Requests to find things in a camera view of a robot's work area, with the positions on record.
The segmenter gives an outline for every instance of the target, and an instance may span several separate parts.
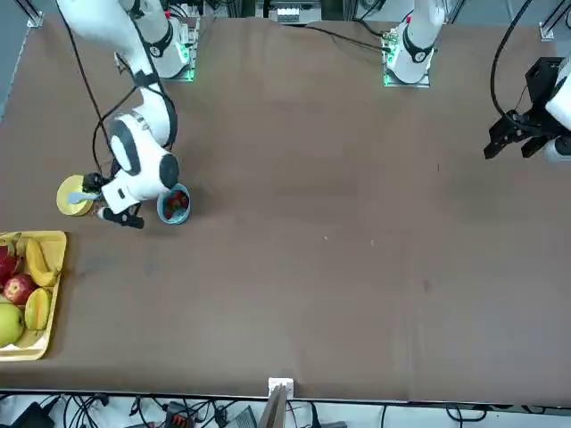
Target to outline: apple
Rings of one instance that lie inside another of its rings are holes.
[[[28,297],[36,289],[37,285],[30,275],[18,274],[6,281],[2,294],[14,305],[25,305]]]
[[[0,304],[0,348],[20,339],[24,331],[21,310],[10,303]]]

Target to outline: cable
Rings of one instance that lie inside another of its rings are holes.
[[[87,416],[87,421],[89,422],[89,426],[91,428],[97,428],[98,425],[95,423],[95,421],[93,420],[93,418],[89,414],[89,408],[93,405],[93,403],[95,402],[95,399],[93,397],[91,397],[90,399],[87,400],[87,402],[85,402],[83,400],[83,398],[81,398],[81,396],[79,396],[78,398],[79,398],[79,401],[81,401],[81,404],[83,405],[83,411],[84,411],[83,417],[81,418],[81,423],[83,424],[85,416]]]
[[[376,0],[371,7],[368,8],[368,10],[363,13],[363,16],[361,16],[359,19],[360,20],[364,20],[365,18],[367,18],[367,16],[373,11],[373,9],[375,9],[378,6],[377,12],[379,12],[381,9],[383,9],[383,6],[385,5],[386,0]]]
[[[406,15],[404,15],[404,18],[402,18],[402,21],[401,21],[401,22],[404,22],[404,21],[406,21],[406,20],[407,20],[407,18],[408,18],[408,17],[410,17],[410,16],[411,16],[411,14],[412,14],[413,12],[414,12],[414,9],[413,9],[413,10],[411,10],[411,11],[410,11],[409,13],[407,13]]]
[[[206,420],[206,418],[208,417],[208,414],[209,414],[209,412],[210,412],[211,405],[214,407],[214,413],[216,413],[216,404],[215,404],[215,401],[211,401],[211,400],[208,400],[208,401],[204,402],[199,408],[197,408],[197,409],[195,410],[195,412],[193,413],[193,415],[199,416],[199,413],[198,413],[198,412],[200,411],[200,409],[203,408],[204,406],[206,406],[206,413],[204,414],[204,416],[203,416],[203,417],[195,417],[195,418],[194,418],[194,421],[195,421],[196,423],[202,424],[202,423]]]
[[[319,28],[317,28],[317,27],[311,27],[311,26],[309,26],[309,25],[306,25],[304,28],[305,28],[305,29],[315,29],[316,31],[320,31],[320,32],[322,32],[322,33],[328,34],[329,36],[338,37],[338,38],[341,38],[342,40],[346,40],[347,42],[353,43],[354,45],[359,45],[359,46],[363,46],[363,47],[368,47],[368,48],[370,48],[370,49],[375,49],[375,50],[378,50],[378,51],[384,51],[384,52],[389,52],[389,51],[390,51],[390,49],[387,48],[387,47],[382,47],[382,46],[378,46],[378,45],[372,45],[372,44],[367,43],[367,42],[361,42],[360,40],[356,40],[356,39],[354,39],[354,38],[350,38],[350,37],[347,37],[347,36],[343,36],[343,35],[341,35],[341,34],[334,33],[333,31],[329,31],[328,29],[319,29]]]
[[[355,19],[354,21],[365,27],[365,29],[373,36],[382,37],[385,33],[384,31],[374,31],[363,19]]]
[[[57,400],[56,400],[56,401],[54,401],[54,403],[50,403],[50,404],[48,404],[48,406],[50,406],[50,405],[51,405],[51,407],[50,407],[50,410],[51,410],[51,408],[54,406],[54,404],[55,404],[56,402],[58,402],[58,401],[59,401],[59,399],[62,397],[62,395],[61,395],[61,394],[52,394],[52,395],[48,395],[47,397],[45,397],[44,399],[42,399],[42,400],[41,400],[41,401],[38,403],[38,404],[39,404],[39,406],[40,406],[40,407],[41,407],[41,406],[43,406],[43,405],[44,405],[44,403],[46,403],[46,401],[48,401],[49,399],[52,399],[52,398],[54,398],[54,397],[57,397]]]
[[[20,0],[16,0],[16,3],[20,6],[20,8],[28,15],[28,18],[33,19],[32,15],[29,13],[29,11],[24,7],[24,5],[22,3],[20,3]]]
[[[155,397],[151,397],[151,400],[154,401],[154,402],[157,404],[157,406],[159,406],[159,407],[161,408],[161,410],[162,410],[163,412],[166,412],[166,411],[167,411],[167,408],[169,408],[169,405],[168,405],[168,404],[162,404],[162,403],[161,403],[158,399],[156,399]]]
[[[70,406],[71,396],[65,402],[65,407],[63,408],[63,428],[68,428],[68,407]]]
[[[214,15],[214,17],[212,18],[212,21],[210,21],[210,23],[208,24],[208,27],[203,29],[203,32],[198,35],[198,42],[199,43],[200,43],[201,39],[204,37],[204,35],[206,34],[206,32],[209,31],[209,29],[212,27],[212,24],[214,23],[214,21],[217,18],[218,18],[218,16]]]
[[[127,62],[120,56],[117,55],[117,59],[119,60],[119,62],[123,65],[123,67],[125,67],[128,70],[129,75],[131,76],[132,79],[135,79],[135,77],[133,76],[133,70],[128,66]],[[141,86],[142,88],[153,92],[154,94],[157,94],[159,96],[162,97],[162,100],[166,103],[169,103],[171,105],[171,107],[174,109],[174,103],[172,102],[172,100],[170,99],[170,97],[164,92],[164,91],[157,91],[156,89],[152,89],[150,86]],[[174,141],[170,144],[170,150],[172,150],[172,146],[174,145]]]
[[[143,425],[146,426],[146,427],[148,427],[148,428],[151,428],[151,425],[149,425],[149,423],[146,422],[145,417],[143,416],[143,411],[141,410],[141,407],[140,407],[140,406],[139,406],[139,409],[138,409],[138,413],[139,413],[139,417],[141,418],[141,421],[143,422]]]
[[[73,37],[73,33],[71,32],[71,28],[70,28],[68,22],[65,20],[65,17],[63,16],[62,9],[60,9],[60,5],[58,5],[57,2],[55,2],[55,5],[57,6],[57,10],[60,12],[60,15],[62,16],[63,25],[65,26],[65,29],[68,32],[68,36],[70,37],[71,47],[73,48],[73,53],[75,54],[75,59],[78,63],[79,72],[81,73],[81,77],[83,78],[83,83],[86,86],[87,93],[89,94],[89,98],[91,99],[91,103],[93,104],[95,112],[97,113],[97,118],[99,119],[99,121],[102,121],[101,111],[99,110],[99,105],[97,104],[97,101],[95,100],[95,97],[93,95],[93,91],[91,90],[91,86],[89,85],[89,82],[87,81],[86,72],[83,69],[83,63],[81,62],[81,58],[79,57],[78,46],[75,43],[75,38]],[[107,131],[105,130],[105,128],[103,128],[103,134],[105,135],[105,142],[107,143],[107,147],[109,147],[109,150],[111,150],[111,145],[109,144],[109,136],[107,135]]]
[[[183,18],[188,18],[188,13],[186,13],[180,4],[171,4],[170,9],[174,9],[176,12],[181,13]]]
[[[294,408],[292,407],[292,402],[288,400],[288,401],[287,401],[287,406],[288,406],[289,409],[292,411],[292,417],[294,418],[295,428],[300,428],[299,425],[297,424],[297,418],[295,417],[295,412],[294,412]]]
[[[514,107],[514,110],[517,110],[517,107],[519,107],[519,104],[521,103],[521,100],[524,99],[524,94],[525,94],[525,90],[527,89],[527,85],[524,86],[524,88],[521,91],[521,95],[519,96],[519,100],[517,100],[517,104],[516,107]]]
[[[97,121],[97,125],[95,125],[95,129],[93,131],[93,138],[91,140],[91,153],[93,155],[93,160],[95,162],[95,165],[97,166],[97,171],[99,172],[99,174],[103,177],[103,172],[101,169],[101,164],[99,163],[99,160],[97,159],[97,152],[95,150],[95,140],[97,139],[97,131],[99,130],[99,128],[101,129],[105,129],[104,127],[104,121],[109,118],[109,116],[111,116],[117,109],[119,109],[119,107],[121,107],[122,104],[124,104],[124,102],[126,102],[129,97],[131,95],[133,95],[133,93],[137,90],[136,86],[133,86],[128,93],[123,96],[123,98],[120,99],[120,101],[118,103],[116,103],[113,107],[111,107],[111,109],[109,111],[107,111],[102,117],[101,120]]]
[[[446,410],[446,414],[448,415],[448,417],[452,421],[459,423],[459,428],[462,428],[462,426],[464,425],[465,422],[482,422],[488,416],[488,410],[486,408],[484,408],[482,410],[482,414],[479,417],[464,417],[462,415],[462,412],[460,412],[459,407],[456,407],[456,411],[458,412],[458,416],[453,415],[450,412],[449,407],[447,407],[445,410]]]
[[[39,13],[37,12],[36,7],[32,4],[32,2],[30,2],[30,0],[24,0],[26,2],[26,4],[28,5],[28,7],[37,15],[39,16]]]
[[[385,428],[385,414],[386,414],[386,408],[388,406],[384,406],[383,407],[383,413],[381,414],[381,426],[379,426],[379,428]]]
[[[450,24],[453,24],[454,22],[456,22],[456,19],[458,18],[458,15],[460,15],[460,11],[464,7],[465,2],[466,2],[466,0],[458,0],[458,2],[456,3],[456,7],[454,7],[454,9],[452,10],[452,12],[450,14],[450,16],[452,17],[452,19],[450,20]]]
[[[532,136],[554,136],[551,133],[547,133],[544,132],[541,128],[539,127],[529,127],[527,125],[524,125],[522,123],[517,122],[516,120],[514,120],[513,118],[511,118],[501,107],[500,104],[498,103],[498,98],[496,96],[496,83],[495,83],[495,79],[496,79],[496,70],[498,68],[498,60],[500,59],[500,55],[501,55],[501,51],[503,50],[504,46],[506,45],[506,43],[508,43],[509,37],[511,36],[511,33],[513,32],[514,28],[516,27],[517,23],[519,22],[519,20],[521,19],[522,15],[524,14],[524,12],[527,10],[527,8],[529,7],[529,4],[532,3],[533,0],[525,0],[525,3],[521,6],[521,8],[519,9],[519,12],[517,13],[516,17],[513,19],[513,21],[511,22],[511,24],[509,24],[508,29],[506,30],[506,34],[504,34],[503,39],[501,40],[500,44],[498,45],[498,49],[496,51],[496,54],[493,56],[493,61],[492,61],[492,71],[490,72],[490,95],[492,97],[492,103],[493,106],[495,107],[496,111],[509,123],[511,124],[514,128],[518,128],[521,129],[523,131],[526,131],[528,133],[530,133]]]
[[[226,410],[227,408],[229,408],[229,407],[232,406],[233,404],[236,404],[237,402],[238,402],[237,400],[231,401],[231,402],[229,402],[226,406],[222,406],[221,408],[216,408],[216,405],[215,405],[215,406],[214,406],[214,407],[215,407],[214,416],[211,417],[208,421],[206,421],[206,422],[204,423],[204,425],[201,425],[200,428],[205,428],[206,426],[208,426],[208,424],[209,424],[210,422],[212,422],[212,421],[214,420],[214,418],[216,417],[216,413],[217,413],[217,412],[221,412],[221,411],[223,411],[223,410]]]

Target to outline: red apple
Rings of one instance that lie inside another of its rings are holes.
[[[25,305],[26,300],[37,289],[30,275],[18,274],[4,284],[3,296],[14,305]]]

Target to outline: yellow tray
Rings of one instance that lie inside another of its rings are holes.
[[[17,232],[0,234],[3,239],[14,236]],[[65,255],[65,247],[68,239],[64,232],[61,231],[28,231],[21,232],[22,237],[34,238],[39,242],[46,259],[46,264],[50,269],[58,269],[62,272],[63,257]],[[28,271],[28,265],[24,264],[24,271]],[[60,274],[55,285],[49,287],[52,292],[52,306],[50,307],[50,316],[47,319],[47,327],[45,330],[24,330],[23,335],[16,343],[0,348],[0,362],[4,361],[29,361],[40,359],[46,353],[47,347],[52,337],[52,328],[54,327],[55,308],[57,307],[57,297],[60,290],[60,282],[62,275]],[[4,297],[0,295],[0,304],[6,303]]]

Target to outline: green apple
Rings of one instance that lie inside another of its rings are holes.
[[[24,316],[11,303],[0,304],[0,348],[20,339],[24,332]]]

